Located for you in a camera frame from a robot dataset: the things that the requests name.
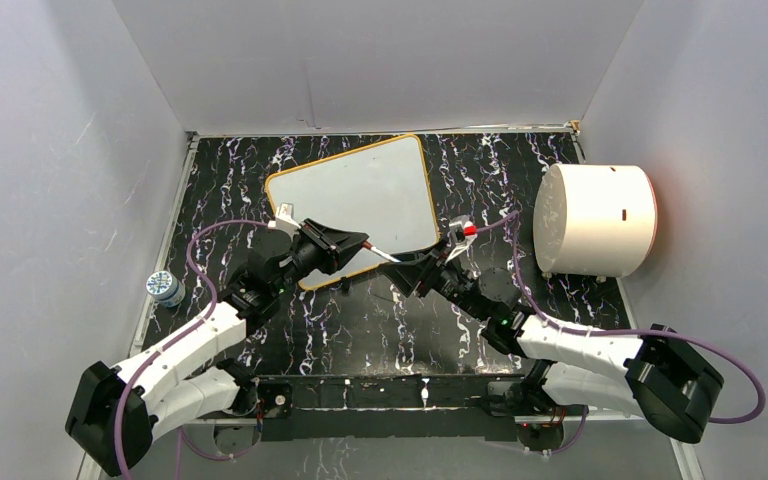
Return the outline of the white marker pen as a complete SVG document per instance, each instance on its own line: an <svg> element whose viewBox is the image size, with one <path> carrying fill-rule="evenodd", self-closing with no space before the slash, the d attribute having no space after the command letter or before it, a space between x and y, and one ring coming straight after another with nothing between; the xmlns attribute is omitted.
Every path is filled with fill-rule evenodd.
<svg viewBox="0 0 768 480"><path fill-rule="evenodd" d="M393 255L384 252L383 250L379 249L373 244L368 244L367 249L373 252L374 254L378 255L379 257L383 258L384 260L391 262L391 263L399 263L400 260Z"/></svg>

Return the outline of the yellow framed whiteboard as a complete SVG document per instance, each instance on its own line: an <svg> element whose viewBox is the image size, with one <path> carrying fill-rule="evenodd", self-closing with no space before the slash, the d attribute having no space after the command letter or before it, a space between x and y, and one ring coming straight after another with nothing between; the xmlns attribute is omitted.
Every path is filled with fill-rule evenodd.
<svg viewBox="0 0 768 480"><path fill-rule="evenodd" d="M416 135L272 174L265 191L274 209L291 204L295 220L366 233L386 253L423 249L441 238L429 169Z"/></svg>

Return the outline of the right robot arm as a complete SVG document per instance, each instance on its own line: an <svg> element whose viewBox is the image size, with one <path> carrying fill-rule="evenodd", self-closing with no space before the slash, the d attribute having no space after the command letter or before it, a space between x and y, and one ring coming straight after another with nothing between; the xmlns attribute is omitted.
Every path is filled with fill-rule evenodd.
<svg viewBox="0 0 768 480"><path fill-rule="evenodd" d="M522 384L525 405L537 414L585 405L645 419L675 440L696 444L712 420L722 375L690 341L665 326L622 335L542 318L513 274L479 274L450 259L445 242L397 255L379 271L405 296L435 292L483 322L488 344L504 355L531 359Z"/></svg>

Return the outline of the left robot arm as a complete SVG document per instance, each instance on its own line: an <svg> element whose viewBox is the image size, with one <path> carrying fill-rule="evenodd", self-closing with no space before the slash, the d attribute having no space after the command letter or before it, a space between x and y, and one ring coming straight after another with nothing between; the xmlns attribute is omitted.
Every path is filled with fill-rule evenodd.
<svg viewBox="0 0 768 480"><path fill-rule="evenodd" d="M246 261L184 326L114 366L82 373L65 431L110 476L128 474L155 440L214 412L258 414L256 376L233 359L206 362L263 327L282 294L311 273L334 274L368 244L365 233L307 219L253 236Z"/></svg>

